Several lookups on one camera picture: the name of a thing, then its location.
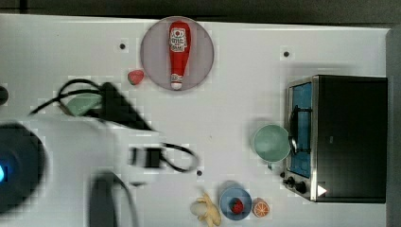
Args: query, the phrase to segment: toaster oven knob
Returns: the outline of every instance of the toaster oven knob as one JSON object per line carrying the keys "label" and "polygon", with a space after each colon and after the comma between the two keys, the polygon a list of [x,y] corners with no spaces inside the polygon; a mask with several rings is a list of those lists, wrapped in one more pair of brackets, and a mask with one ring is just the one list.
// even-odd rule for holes
{"label": "toaster oven knob", "polygon": [[295,180],[292,177],[288,177],[286,180],[283,180],[283,183],[288,185],[289,188],[292,188],[295,185]]}
{"label": "toaster oven knob", "polygon": [[305,182],[299,182],[295,184],[295,190],[299,193],[304,194],[306,192],[306,184]]}

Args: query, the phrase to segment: orange slice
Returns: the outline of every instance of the orange slice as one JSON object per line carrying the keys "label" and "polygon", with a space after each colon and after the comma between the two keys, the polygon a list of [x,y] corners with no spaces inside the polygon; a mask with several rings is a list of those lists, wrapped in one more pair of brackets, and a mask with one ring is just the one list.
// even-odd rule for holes
{"label": "orange slice", "polygon": [[258,218],[262,218],[269,213],[270,209],[268,204],[262,199],[257,199],[253,205],[253,213]]}

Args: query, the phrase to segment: toaster oven window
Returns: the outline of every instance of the toaster oven window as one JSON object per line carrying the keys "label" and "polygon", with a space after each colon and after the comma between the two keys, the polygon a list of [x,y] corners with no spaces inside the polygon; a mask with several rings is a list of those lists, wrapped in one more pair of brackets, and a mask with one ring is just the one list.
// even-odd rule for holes
{"label": "toaster oven window", "polygon": [[[312,109],[312,84],[306,83],[293,87],[292,110]],[[291,154],[290,171],[310,177],[310,133],[311,112],[298,112],[298,136],[296,138],[296,153]]]}

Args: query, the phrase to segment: ketchup bottle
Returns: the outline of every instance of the ketchup bottle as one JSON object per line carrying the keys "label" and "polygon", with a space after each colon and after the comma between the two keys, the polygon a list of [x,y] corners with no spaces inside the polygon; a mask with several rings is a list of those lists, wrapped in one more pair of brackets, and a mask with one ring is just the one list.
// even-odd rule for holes
{"label": "ketchup bottle", "polygon": [[169,47],[171,61],[171,88],[180,90],[183,86],[183,73],[188,63],[191,49],[191,29],[182,21],[171,24],[169,29]]}

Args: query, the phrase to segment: red strawberry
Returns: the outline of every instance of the red strawberry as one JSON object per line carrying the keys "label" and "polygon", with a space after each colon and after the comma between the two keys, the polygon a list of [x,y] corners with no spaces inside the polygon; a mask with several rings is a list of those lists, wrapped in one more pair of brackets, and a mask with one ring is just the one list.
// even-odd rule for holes
{"label": "red strawberry", "polygon": [[238,215],[241,214],[243,210],[244,204],[240,199],[236,199],[234,205],[231,207],[231,211],[233,211],[234,214]]}
{"label": "red strawberry", "polygon": [[142,70],[134,70],[128,73],[128,80],[132,85],[139,84],[144,78],[145,74]]}

